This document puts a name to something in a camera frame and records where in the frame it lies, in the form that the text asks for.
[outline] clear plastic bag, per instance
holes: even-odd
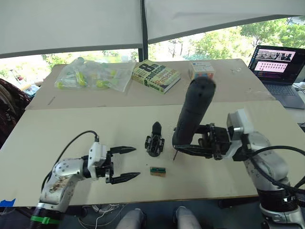
[[[106,64],[86,61],[79,57],[62,69],[55,87],[59,89],[113,88],[124,92],[134,66],[134,62]]]

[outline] blue tape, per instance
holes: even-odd
[[[16,199],[13,199],[12,201],[2,200],[0,202],[0,207],[13,207]]]

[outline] laptop keyboard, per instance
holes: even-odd
[[[275,84],[264,84],[271,94],[292,95],[297,96],[292,86],[280,86]]]

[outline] white table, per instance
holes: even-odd
[[[209,60],[209,62],[215,69],[213,79],[217,88],[213,98],[214,102],[275,100],[241,59]],[[185,93],[191,82],[187,74],[190,62],[160,63],[181,72],[181,80],[166,94],[155,92],[134,80],[130,81],[124,93],[113,89],[60,90],[54,87],[54,83],[65,64],[55,65],[27,109],[183,104]]]
[[[242,162],[214,161],[179,153],[173,161],[171,145],[181,105],[141,107],[98,107],[77,109],[28,110],[0,151],[0,199],[16,198],[15,206],[35,206],[40,187],[59,153],[78,133],[95,130],[108,147],[133,146],[125,155],[114,157],[115,175],[141,174],[126,183],[110,185],[101,178],[79,182],[72,205],[138,202],[195,198],[225,198],[255,195],[256,190]],[[305,133],[277,101],[212,103],[202,124],[226,125],[229,112],[245,108],[254,127],[272,145],[295,146],[305,150]],[[164,151],[157,158],[144,149],[152,125],[159,121],[165,139]],[[63,157],[87,154],[91,135],[71,145]],[[290,166],[294,185],[305,172],[304,158],[297,153],[281,153]],[[165,167],[166,177],[150,175],[150,166]]]
[[[300,95],[301,99],[305,103],[305,94],[303,92],[299,91],[298,94]],[[305,110],[286,108],[286,111],[292,116],[292,118],[297,123],[305,123]]]

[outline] colorful box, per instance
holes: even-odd
[[[208,77],[213,79],[215,70],[210,62],[195,61],[190,63],[188,74],[191,80],[196,79],[197,77]]]

